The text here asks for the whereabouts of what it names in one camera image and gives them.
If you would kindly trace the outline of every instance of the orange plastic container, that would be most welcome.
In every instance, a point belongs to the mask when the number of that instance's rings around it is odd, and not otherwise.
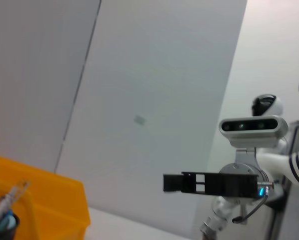
[[[31,185],[13,206],[15,240],[83,240],[91,224],[83,184],[0,157],[0,195],[23,179]]]

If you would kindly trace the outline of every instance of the table surface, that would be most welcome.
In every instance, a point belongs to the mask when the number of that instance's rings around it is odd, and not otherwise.
[[[85,240],[188,240],[139,222],[89,208]]]

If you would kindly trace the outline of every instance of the blue led light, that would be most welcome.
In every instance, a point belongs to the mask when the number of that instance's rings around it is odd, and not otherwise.
[[[264,193],[264,188],[261,188],[260,191],[259,191],[259,195],[263,196],[263,193]]]

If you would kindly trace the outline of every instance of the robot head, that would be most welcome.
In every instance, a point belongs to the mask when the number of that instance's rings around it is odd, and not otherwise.
[[[264,94],[256,97],[251,107],[253,116],[266,116],[283,114],[283,104],[279,97]]]

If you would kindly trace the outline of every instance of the white wall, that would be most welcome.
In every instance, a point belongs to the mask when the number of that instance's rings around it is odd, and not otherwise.
[[[0,0],[0,155],[54,171],[99,0]]]
[[[206,170],[245,4],[102,3],[57,169],[92,207],[191,235],[199,197],[164,194],[163,173]]]
[[[218,122],[224,118],[250,116],[253,98],[266,93],[282,99],[286,121],[298,120],[298,85],[299,0],[249,0]],[[216,129],[208,170],[217,172],[234,158],[234,148]],[[211,198],[200,198],[194,229],[197,230],[210,214],[211,210],[206,208],[210,203]],[[220,239],[264,239],[267,224],[264,220],[269,219],[269,214],[269,208],[262,207],[248,220],[248,226],[230,224]],[[299,218],[293,218],[284,225],[282,240],[296,239],[298,221]]]

